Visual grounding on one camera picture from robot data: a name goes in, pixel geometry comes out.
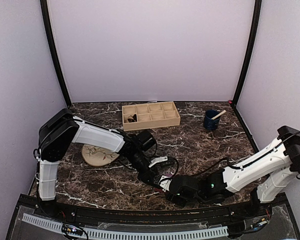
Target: blue cup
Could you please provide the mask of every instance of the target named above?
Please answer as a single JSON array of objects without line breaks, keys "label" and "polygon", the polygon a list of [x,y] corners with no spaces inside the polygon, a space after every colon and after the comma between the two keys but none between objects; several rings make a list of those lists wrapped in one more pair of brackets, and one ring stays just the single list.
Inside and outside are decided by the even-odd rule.
[{"label": "blue cup", "polygon": [[209,131],[216,130],[218,128],[220,117],[212,120],[212,118],[218,115],[219,112],[217,110],[208,110],[204,114],[203,126],[205,129]]}]

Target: wooden tray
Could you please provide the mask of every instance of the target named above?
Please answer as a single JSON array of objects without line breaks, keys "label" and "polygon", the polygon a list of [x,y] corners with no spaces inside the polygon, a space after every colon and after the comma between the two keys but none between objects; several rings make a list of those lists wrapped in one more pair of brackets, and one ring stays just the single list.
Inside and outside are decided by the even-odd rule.
[{"label": "wooden tray", "polygon": [[[136,122],[128,122],[135,115]],[[122,106],[124,131],[154,129],[180,125],[180,115],[173,101]]]}]

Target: round wooden board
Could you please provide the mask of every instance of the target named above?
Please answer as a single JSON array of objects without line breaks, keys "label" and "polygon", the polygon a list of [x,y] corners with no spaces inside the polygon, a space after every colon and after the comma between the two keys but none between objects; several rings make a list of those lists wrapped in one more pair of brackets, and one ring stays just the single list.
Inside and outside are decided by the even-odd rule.
[{"label": "round wooden board", "polygon": [[81,153],[86,163],[94,167],[105,166],[119,157],[119,154],[108,149],[88,144],[83,145]]}]

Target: brown marble table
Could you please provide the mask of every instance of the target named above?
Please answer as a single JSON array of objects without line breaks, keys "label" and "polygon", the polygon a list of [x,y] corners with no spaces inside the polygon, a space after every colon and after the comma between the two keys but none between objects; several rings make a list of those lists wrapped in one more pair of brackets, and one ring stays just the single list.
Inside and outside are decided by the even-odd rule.
[{"label": "brown marble table", "polygon": [[[80,118],[113,129],[122,129],[122,105],[135,102],[75,103],[70,108]],[[253,154],[248,138],[227,102],[175,102],[181,117],[180,126],[151,129],[158,142],[157,155],[178,159],[178,174],[191,175],[207,169],[219,159],[228,156],[232,163]],[[206,110],[226,110],[217,130],[203,127]],[[114,210],[179,210],[181,207],[165,199],[165,195],[137,180],[137,172],[123,167],[118,161],[104,167],[92,167],[82,158],[82,144],[73,143],[58,169],[57,201],[77,206]],[[210,171],[225,167],[226,161]],[[174,167],[162,172],[170,174]],[[261,179],[253,182],[226,199],[223,205],[245,202]],[[32,186],[31,196],[36,195]],[[190,202],[183,209],[207,205]]]}]

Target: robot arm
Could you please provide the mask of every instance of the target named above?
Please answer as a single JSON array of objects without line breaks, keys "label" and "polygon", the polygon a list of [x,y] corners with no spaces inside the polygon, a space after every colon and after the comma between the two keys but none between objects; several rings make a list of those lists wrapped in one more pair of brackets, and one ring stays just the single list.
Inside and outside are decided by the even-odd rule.
[{"label": "robot arm", "polygon": [[155,181],[158,179],[158,172],[153,166],[155,162],[151,163],[144,155],[145,151],[156,144],[156,140],[148,131],[128,135],[85,122],[73,116],[70,110],[63,109],[39,130],[36,158],[39,161],[38,194],[42,201],[55,199],[58,165],[71,143],[98,146],[123,155],[139,172],[138,179],[158,187]]},{"label": "robot arm", "polygon": [[63,109],[39,130],[38,161],[39,197],[42,201],[55,199],[55,183],[59,161],[70,143],[90,144],[106,148],[126,157],[138,171],[138,179],[162,188],[169,201],[184,205],[197,199],[202,203],[221,203],[249,183],[271,174],[254,192],[259,203],[269,203],[298,174],[300,174],[300,134],[283,126],[263,150],[248,159],[213,172],[205,179],[189,175],[173,178],[158,175],[155,164],[167,157],[147,159],[144,152],[156,144],[144,130],[138,135],[107,129],[85,122]]}]

